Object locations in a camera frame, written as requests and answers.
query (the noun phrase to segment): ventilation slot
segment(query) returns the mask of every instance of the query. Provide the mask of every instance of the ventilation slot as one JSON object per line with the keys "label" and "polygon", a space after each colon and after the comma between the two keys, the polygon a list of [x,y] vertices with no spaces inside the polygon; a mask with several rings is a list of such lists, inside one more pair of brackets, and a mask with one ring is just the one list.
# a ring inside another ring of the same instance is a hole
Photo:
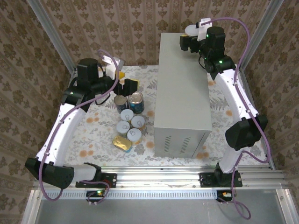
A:
{"label": "ventilation slot", "polygon": [[[47,190],[57,197],[60,190]],[[106,199],[216,199],[216,190],[117,190],[111,189]],[[86,199],[86,190],[64,190],[60,199]]]}
{"label": "ventilation slot", "polygon": [[189,141],[190,141],[190,137],[184,139],[183,145],[181,147],[181,151],[179,152],[180,154],[183,154],[183,153],[186,152],[186,149],[188,147]]}
{"label": "ventilation slot", "polygon": [[165,143],[164,143],[164,152],[167,153],[170,148],[170,140],[171,136],[165,138]]}

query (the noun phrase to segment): gold can lid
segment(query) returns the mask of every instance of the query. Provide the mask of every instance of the gold can lid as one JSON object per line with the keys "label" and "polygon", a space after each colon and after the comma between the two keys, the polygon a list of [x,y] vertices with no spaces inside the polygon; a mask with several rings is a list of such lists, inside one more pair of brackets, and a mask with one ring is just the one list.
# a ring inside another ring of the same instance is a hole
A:
{"label": "gold can lid", "polygon": [[116,136],[113,139],[113,144],[123,151],[128,151],[132,147],[132,143],[128,139],[125,139],[121,136]]}
{"label": "gold can lid", "polygon": [[126,102],[127,102],[127,98],[122,95],[114,97],[114,103],[116,105],[123,105]]}
{"label": "gold can lid", "polygon": [[143,101],[143,95],[142,93],[136,91],[128,97],[128,100],[130,103],[139,104]]}

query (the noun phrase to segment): white can lid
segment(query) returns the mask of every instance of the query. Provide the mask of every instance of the white can lid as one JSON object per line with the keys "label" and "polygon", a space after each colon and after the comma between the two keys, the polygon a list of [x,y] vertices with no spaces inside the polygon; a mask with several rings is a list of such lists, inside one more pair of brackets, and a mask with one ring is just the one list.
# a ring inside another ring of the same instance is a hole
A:
{"label": "white can lid", "polygon": [[129,129],[130,129],[129,122],[124,120],[118,122],[118,124],[116,125],[116,130],[122,134],[127,133]]}
{"label": "white can lid", "polygon": [[121,112],[122,120],[126,120],[126,121],[131,120],[133,118],[133,116],[134,116],[134,113],[130,109],[126,109]]}
{"label": "white can lid", "polygon": [[188,36],[198,36],[198,32],[199,32],[199,29],[196,28],[195,24],[191,24],[191,25],[187,26],[185,29],[185,34],[187,34]]}
{"label": "white can lid", "polygon": [[128,131],[127,137],[130,141],[138,141],[141,138],[141,131],[137,128],[132,128]]}
{"label": "white can lid", "polygon": [[131,124],[133,127],[141,128],[145,124],[145,119],[143,116],[135,116],[132,118]]}

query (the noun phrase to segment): tin can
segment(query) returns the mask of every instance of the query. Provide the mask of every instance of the tin can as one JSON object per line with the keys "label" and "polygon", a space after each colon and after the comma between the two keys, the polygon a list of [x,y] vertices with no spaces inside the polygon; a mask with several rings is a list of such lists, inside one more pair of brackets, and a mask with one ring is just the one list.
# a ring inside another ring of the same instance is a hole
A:
{"label": "tin can", "polygon": [[132,118],[131,124],[133,127],[138,128],[140,131],[145,129],[145,119],[143,116],[137,115]]}
{"label": "tin can", "polygon": [[128,139],[125,139],[121,136],[116,136],[113,139],[113,145],[125,153],[130,152],[132,149],[132,143]]}
{"label": "tin can", "polygon": [[132,145],[138,145],[142,142],[141,131],[137,128],[132,128],[127,134],[128,140],[132,142]]}
{"label": "tin can", "polygon": [[114,103],[118,113],[121,113],[123,110],[129,108],[127,98],[122,95],[114,97]]}
{"label": "tin can", "polygon": [[122,120],[116,125],[116,130],[121,137],[126,138],[127,133],[130,130],[130,124],[127,121]]}
{"label": "tin can", "polygon": [[121,112],[121,119],[131,123],[131,119],[134,117],[134,113],[130,109],[123,110]]}
{"label": "tin can", "polygon": [[134,92],[128,97],[130,109],[135,114],[140,114],[144,111],[143,95],[140,92]]}

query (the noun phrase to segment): metal base plate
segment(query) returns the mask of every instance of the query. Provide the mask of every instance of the metal base plate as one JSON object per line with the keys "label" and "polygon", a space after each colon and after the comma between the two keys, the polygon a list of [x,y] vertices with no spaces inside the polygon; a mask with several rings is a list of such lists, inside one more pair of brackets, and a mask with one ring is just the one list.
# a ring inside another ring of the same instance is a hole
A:
{"label": "metal base plate", "polygon": [[[110,188],[116,187],[117,174],[102,173],[101,179],[97,181],[103,181],[109,184]],[[106,188],[105,184],[92,184],[76,182],[76,188]]]}
{"label": "metal base plate", "polygon": [[[227,185],[221,186],[215,177],[214,173],[200,173],[199,174],[199,181],[200,181],[200,187],[201,188],[219,188],[219,187],[231,187],[230,182]],[[241,180],[241,175],[240,173],[236,172],[235,173],[235,178],[234,178],[234,185],[235,187],[242,187],[242,180]]]}

